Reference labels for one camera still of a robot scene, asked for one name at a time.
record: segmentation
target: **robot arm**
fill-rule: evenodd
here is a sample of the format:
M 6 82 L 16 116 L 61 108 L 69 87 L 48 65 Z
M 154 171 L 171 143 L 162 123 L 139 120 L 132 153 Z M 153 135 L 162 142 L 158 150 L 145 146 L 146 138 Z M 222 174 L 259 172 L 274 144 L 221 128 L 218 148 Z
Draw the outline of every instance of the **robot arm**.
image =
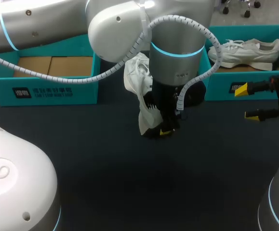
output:
M 220 65 L 220 44 L 206 28 L 213 6 L 213 0 L 0 0 L 0 52 L 51 43 L 88 31 L 96 54 L 118 62 L 110 70 L 86 79 L 52 77 L 2 59 L 0 64 L 49 81 L 91 83 L 121 68 L 152 36 L 149 67 L 153 104 L 161 112 L 166 131 L 171 131 L 179 128 L 176 109 L 183 110 L 187 105 L 184 99 L 190 98 L 188 88 L 213 74 Z M 177 15 L 164 16 L 168 13 Z M 205 38 L 215 46 L 218 60 L 209 71 L 196 77 Z M 203 100 L 205 89 L 199 94 Z

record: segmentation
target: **cardboard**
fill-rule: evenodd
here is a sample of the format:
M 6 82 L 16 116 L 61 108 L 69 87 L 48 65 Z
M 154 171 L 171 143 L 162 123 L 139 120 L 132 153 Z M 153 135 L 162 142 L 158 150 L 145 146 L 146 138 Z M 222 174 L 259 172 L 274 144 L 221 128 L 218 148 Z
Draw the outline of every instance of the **cardboard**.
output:
M 18 66 L 50 76 L 90 76 L 93 57 L 21 57 Z M 15 71 L 14 77 L 32 77 Z
M 93 57 L 53 57 L 48 74 L 50 76 L 90 76 Z
M 248 65 L 238 65 L 233 68 L 225 68 L 225 67 L 220 67 L 216 72 L 217 73 L 233 73 L 233 72 L 251 72 L 251 71 L 263 71 L 263 70 L 258 70 L 255 69 L 251 66 Z M 276 62 L 273 64 L 273 71 L 279 71 L 279 62 Z
M 39 73 L 47 74 L 50 64 L 51 64 L 51 57 L 22 57 L 18 61 L 18 66 L 36 71 Z M 25 73 L 15 71 L 14 77 L 32 77 Z
M 247 65 L 246 66 L 240 65 L 240 66 L 235 66 L 233 68 L 220 67 L 216 72 L 225 73 L 225 72 L 250 72 L 250 71 L 262 71 L 262 70 L 255 69 Z

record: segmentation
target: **white shoe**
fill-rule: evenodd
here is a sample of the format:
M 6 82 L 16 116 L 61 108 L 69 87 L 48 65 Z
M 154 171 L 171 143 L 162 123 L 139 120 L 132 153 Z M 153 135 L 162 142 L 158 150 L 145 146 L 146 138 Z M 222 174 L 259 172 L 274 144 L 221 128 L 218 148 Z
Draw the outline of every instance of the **white shoe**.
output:
M 124 86 L 126 90 L 137 95 L 139 101 L 139 130 L 144 135 L 149 129 L 156 128 L 163 122 L 156 106 L 147 107 L 144 95 L 152 91 L 152 76 L 149 72 L 149 59 L 142 53 L 127 61 L 124 69 Z
M 124 86 L 126 90 L 137 94 L 135 89 L 138 87 L 140 74 L 144 75 L 142 94 L 145 96 L 152 91 L 152 76 L 149 72 L 149 58 L 142 53 L 138 53 L 125 63 Z
M 233 41 L 222 45 L 223 61 L 221 66 L 232 68 L 239 64 L 246 64 L 253 68 L 272 71 L 273 63 L 279 58 L 279 39 L 271 43 L 256 39 L 249 41 Z M 208 56 L 216 62 L 215 47 L 211 47 Z

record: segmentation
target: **teal shoe box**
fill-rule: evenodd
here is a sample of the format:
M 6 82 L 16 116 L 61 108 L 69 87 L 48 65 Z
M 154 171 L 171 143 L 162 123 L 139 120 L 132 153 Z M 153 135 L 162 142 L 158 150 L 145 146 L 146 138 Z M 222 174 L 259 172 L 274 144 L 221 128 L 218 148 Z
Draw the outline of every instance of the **teal shoe box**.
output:
M 87 35 L 69 38 L 53 44 L 21 51 L 1 53 L 0 58 L 18 64 L 23 57 L 92 57 L 90 76 L 99 74 L 100 59 L 93 52 Z M 96 104 L 98 83 L 61 84 L 37 77 L 14 77 L 14 71 L 0 65 L 0 106 Z
M 279 39 L 279 25 L 271 26 L 211 26 L 211 32 L 221 44 L 226 39 L 243 40 L 258 39 L 262 42 L 273 42 Z M 208 51 L 212 44 L 206 42 Z M 250 96 L 235 97 L 234 90 L 245 82 L 258 82 L 269 80 L 271 76 L 279 75 L 279 71 L 252 71 L 252 72 L 226 72 L 215 73 L 210 77 L 205 100 L 271 100 L 277 99 L 276 93 L 258 92 Z

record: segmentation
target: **logo on box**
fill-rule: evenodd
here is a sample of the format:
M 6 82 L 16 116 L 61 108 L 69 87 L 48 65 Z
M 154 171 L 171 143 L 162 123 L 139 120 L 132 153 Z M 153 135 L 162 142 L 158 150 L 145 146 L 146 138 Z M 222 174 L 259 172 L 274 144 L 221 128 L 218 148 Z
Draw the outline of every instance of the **logo on box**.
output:
M 18 99 L 31 99 L 31 94 L 28 88 L 13 88 L 14 94 Z

